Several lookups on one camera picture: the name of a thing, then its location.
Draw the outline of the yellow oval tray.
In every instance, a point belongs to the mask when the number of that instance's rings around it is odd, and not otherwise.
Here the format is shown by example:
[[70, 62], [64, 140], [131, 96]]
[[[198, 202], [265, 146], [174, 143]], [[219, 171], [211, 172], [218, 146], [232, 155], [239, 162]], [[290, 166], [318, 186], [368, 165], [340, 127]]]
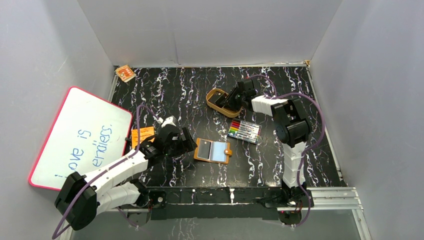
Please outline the yellow oval tray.
[[228, 96], [229, 94], [222, 89], [213, 88], [206, 95], [206, 104], [228, 118], [235, 118], [241, 113], [243, 108], [240, 107], [238, 110], [231, 110], [225, 107], [225, 99]]

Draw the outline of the orange leather card holder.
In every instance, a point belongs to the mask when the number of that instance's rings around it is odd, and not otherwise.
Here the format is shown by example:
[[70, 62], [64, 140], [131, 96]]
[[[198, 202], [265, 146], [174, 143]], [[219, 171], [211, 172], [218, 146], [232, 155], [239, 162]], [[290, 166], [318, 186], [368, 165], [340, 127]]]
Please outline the orange leather card holder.
[[[197, 157], [198, 147], [200, 140], [207, 140], [212, 142], [210, 159], [199, 159]], [[230, 161], [230, 157], [232, 156], [232, 150], [230, 148], [229, 142], [221, 142], [221, 141], [212, 141], [209, 139], [197, 138], [196, 139], [197, 148], [194, 150], [193, 158], [197, 161], [204, 161], [209, 163], [217, 163], [217, 164], [228, 164]]]

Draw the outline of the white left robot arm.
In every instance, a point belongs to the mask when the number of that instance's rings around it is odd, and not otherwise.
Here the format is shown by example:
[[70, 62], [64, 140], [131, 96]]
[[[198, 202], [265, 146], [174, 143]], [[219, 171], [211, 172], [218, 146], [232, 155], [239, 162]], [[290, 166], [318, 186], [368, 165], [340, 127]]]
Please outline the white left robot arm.
[[169, 158], [193, 152], [197, 147], [188, 128], [178, 128], [174, 116], [165, 119], [156, 135], [149, 136], [126, 155], [97, 170], [71, 173], [54, 205], [62, 222], [78, 231], [94, 218], [123, 205], [151, 208], [155, 204], [150, 190], [129, 178]]

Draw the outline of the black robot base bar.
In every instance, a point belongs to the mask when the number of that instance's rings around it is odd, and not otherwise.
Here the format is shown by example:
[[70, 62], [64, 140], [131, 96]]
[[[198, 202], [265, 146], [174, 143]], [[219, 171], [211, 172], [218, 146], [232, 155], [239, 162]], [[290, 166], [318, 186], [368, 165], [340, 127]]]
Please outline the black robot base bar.
[[313, 207], [311, 191], [299, 188], [147, 187], [140, 203], [126, 203], [121, 209], [131, 219], [146, 213], [148, 220], [258, 218], [293, 226]]

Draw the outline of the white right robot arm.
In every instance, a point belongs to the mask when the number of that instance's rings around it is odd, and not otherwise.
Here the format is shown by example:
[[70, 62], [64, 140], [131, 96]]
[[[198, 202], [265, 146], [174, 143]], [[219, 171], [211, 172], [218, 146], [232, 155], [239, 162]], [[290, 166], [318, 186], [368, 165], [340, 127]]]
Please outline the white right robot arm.
[[298, 109], [300, 101], [259, 95], [252, 80], [237, 82], [233, 90], [217, 103], [224, 109], [241, 108], [272, 117], [275, 134], [283, 146], [284, 170], [282, 202], [295, 207], [305, 195], [303, 155], [312, 131], [306, 113]]

